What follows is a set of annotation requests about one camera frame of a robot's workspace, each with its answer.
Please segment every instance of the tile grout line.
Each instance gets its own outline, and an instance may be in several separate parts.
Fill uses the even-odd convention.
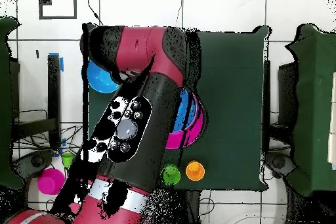
[[[80,41],[80,39],[8,39],[9,41]]]
[[[265,25],[267,20],[267,0],[265,0]]]
[[[184,0],[182,0],[182,9],[181,9],[181,17],[182,17],[181,26],[182,26],[182,29],[183,29],[183,8],[184,8]]]
[[[18,0],[16,1],[16,20],[18,21]],[[18,59],[18,27],[16,28],[16,58]],[[20,140],[18,141],[18,159],[21,159]]]
[[[101,17],[100,17],[100,0],[98,0],[98,16],[99,16],[99,26],[102,24],[101,21]]]
[[[260,192],[260,218],[259,224],[261,224],[261,217],[263,216],[263,192]]]
[[[267,21],[267,0],[265,0],[265,21],[264,25],[266,25]],[[259,218],[259,224],[261,224],[261,217],[263,216],[263,193],[260,192],[260,218]]]
[[[80,41],[80,39],[8,39],[8,41]],[[291,43],[293,41],[264,41],[265,43],[269,42],[269,43]]]
[[[209,205],[208,202],[200,202],[200,204]],[[224,203],[224,202],[214,202],[214,204],[220,204],[220,205],[260,205],[261,203]],[[262,203],[263,205],[270,205],[270,206],[286,206],[287,203]]]

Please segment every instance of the blue tape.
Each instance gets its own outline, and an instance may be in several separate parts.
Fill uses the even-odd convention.
[[[58,152],[60,153],[60,154],[62,154],[63,153],[63,149],[58,149]],[[57,157],[59,157],[60,155],[59,154],[54,154],[54,158],[57,158]]]
[[[64,67],[63,67],[63,57],[60,58],[60,70],[61,70],[61,72],[64,71]]]

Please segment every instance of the bowl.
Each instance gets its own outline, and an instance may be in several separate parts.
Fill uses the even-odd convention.
[[[189,103],[189,93],[187,92],[187,90],[182,88],[180,92],[180,106],[178,107],[177,116],[175,119],[172,133],[176,133],[178,131],[183,130],[183,124],[188,110],[188,103]],[[196,115],[196,102],[194,97],[192,97],[186,128],[190,127],[190,125],[194,121],[195,115]]]
[[[113,93],[119,88],[119,85],[112,81],[110,73],[101,69],[91,60],[87,67],[87,79],[91,88],[99,93]]]

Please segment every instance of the white stripe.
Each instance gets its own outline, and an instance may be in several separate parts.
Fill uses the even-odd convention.
[[[30,222],[32,222],[34,219],[40,217],[41,215],[46,215],[46,212],[42,212],[42,213],[36,213],[35,215],[29,216],[29,218],[26,218],[25,220],[23,220],[23,222],[21,222],[20,224],[28,224]]]
[[[109,184],[106,181],[96,179],[91,187],[89,196],[97,200],[106,201],[108,189],[111,185],[112,184]],[[127,199],[124,205],[121,206],[121,208],[131,212],[140,213],[141,209],[143,209],[146,204],[147,196],[130,189],[128,191],[129,192],[127,193]]]

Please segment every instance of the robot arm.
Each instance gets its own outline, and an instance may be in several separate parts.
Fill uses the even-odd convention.
[[[177,28],[99,26],[89,31],[88,42],[89,58],[111,72],[114,80],[122,82],[119,72],[142,73],[131,83],[121,85],[97,123],[88,141],[89,161],[83,159],[81,149],[72,164],[51,210],[67,224],[72,224],[79,214],[83,219],[84,211],[91,210],[86,207],[73,213],[70,204],[76,196],[82,207],[89,203],[96,206],[91,201],[95,192],[87,188],[87,183],[98,189],[95,183],[102,181],[97,172],[103,156],[114,163],[112,175],[105,181],[115,181],[119,186],[125,183],[124,200],[138,197],[136,192],[145,195],[155,189],[186,73],[186,41]],[[123,216],[127,219],[124,211],[118,214],[119,221]],[[84,224],[90,221],[90,215],[87,217]]]

